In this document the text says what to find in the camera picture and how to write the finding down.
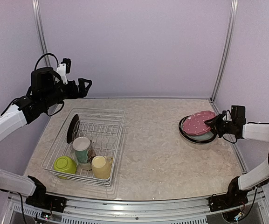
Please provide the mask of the maroon pink plate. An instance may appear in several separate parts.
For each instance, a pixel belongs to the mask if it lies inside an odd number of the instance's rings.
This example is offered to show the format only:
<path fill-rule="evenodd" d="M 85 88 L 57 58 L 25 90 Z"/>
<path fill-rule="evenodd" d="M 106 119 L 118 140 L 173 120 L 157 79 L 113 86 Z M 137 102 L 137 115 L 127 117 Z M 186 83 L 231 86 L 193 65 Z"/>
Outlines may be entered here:
<path fill-rule="evenodd" d="M 196 112 L 186 118 L 182 124 L 182 131 L 191 136 L 206 134 L 211 127 L 205 124 L 205 121 L 213 119 L 216 116 L 213 111 Z"/>

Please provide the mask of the small black plate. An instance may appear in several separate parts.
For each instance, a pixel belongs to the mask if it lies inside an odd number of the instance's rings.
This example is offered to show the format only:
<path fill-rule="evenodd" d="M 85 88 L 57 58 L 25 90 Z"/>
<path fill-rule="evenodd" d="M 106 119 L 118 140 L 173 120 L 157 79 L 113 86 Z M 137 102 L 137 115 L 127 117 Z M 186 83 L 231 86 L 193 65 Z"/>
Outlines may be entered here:
<path fill-rule="evenodd" d="M 78 130 L 79 130 L 79 126 L 80 126 L 79 115 L 75 114 L 67 131 L 66 142 L 68 144 L 72 143 L 74 139 L 76 138 Z"/>

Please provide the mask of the floral patterned tall mug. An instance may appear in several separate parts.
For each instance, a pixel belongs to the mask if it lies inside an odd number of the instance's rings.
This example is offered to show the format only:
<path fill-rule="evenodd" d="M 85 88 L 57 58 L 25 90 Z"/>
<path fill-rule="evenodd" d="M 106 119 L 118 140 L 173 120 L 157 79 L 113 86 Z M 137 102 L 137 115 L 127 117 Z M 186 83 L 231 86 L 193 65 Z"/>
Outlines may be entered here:
<path fill-rule="evenodd" d="M 74 139 L 72 143 L 77 161 L 81 164 L 84 170 L 92 170 L 91 163 L 96 153 L 92 146 L 92 140 L 83 136 Z"/>

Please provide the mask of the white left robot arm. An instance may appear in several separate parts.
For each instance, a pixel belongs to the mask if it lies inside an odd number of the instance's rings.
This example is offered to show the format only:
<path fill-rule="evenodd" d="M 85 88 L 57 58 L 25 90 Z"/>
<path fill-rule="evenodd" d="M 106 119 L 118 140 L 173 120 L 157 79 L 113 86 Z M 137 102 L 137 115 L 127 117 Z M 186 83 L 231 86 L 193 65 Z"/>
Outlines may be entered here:
<path fill-rule="evenodd" d="M 66 77 L 64 64 L 54 70 L 51 67 L 34 69 L 31 73 L 31 85 L 27 94 L 15 98 L 0 114 L 0 142 L 16 130 L 29 125 L 47 114 L 50 107 L 64 105 L 66 99 L 78 99 L 87 96 L 92 81 L 79 78 L 77 82 Z M 31 196 L 38 206 L 44 208 L 50 204 L 50 196 L 37 189 L 40 182 L 35 178 L 17 175 L 0 169 L 0 189 Z"/>

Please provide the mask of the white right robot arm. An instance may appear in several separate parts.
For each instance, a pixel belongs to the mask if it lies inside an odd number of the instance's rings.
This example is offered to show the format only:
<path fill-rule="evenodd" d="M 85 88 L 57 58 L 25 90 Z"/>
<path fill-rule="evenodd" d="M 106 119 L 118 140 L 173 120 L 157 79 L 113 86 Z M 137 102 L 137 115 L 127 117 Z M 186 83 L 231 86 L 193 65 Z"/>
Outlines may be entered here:
<path fill-rule="evenodd" d="M 230 134 L 236 140 L 247 141 L 246 146 L 265 148 L 265 159 L 247 173 L 234 178 L 228 186 L 223 202 L 228 207 L 234 207 L 247 192 L 269 182 L 269 123 L 248 123 L 244 115 L 232 115 L 230 120 L 225 114 L 205 121 L 218 137 Z"/>

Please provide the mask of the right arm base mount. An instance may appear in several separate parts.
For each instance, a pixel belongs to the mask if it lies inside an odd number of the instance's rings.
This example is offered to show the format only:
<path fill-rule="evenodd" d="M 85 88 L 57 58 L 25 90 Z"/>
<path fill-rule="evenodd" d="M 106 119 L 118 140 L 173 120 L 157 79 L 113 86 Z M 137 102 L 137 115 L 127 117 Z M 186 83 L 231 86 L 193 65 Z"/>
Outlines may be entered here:
<path fill-rule="evenodd" d="M 227 193 L 217 195 L 213 194 L 208 198 L 208 204 L 211 212 L 230 209 L 248 203 L 248 191 L 240 190 L 238 184 L 229 184 Z"/>

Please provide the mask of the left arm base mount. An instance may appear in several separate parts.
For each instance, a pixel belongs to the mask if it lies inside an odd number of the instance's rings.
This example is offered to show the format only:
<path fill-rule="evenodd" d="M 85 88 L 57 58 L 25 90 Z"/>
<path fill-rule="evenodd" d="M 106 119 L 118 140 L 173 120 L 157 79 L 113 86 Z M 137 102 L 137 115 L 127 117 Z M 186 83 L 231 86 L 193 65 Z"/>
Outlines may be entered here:
<path fill-rule="evenodd" d="M 63 213 L 67 199 L 65 197 L 47 194 L 46 187 L 38 179 L 29 175 L 28 178 L 34 182 L 36 188 L 34 193 L 26 198 L 26 204 L 49 211 Z"/>

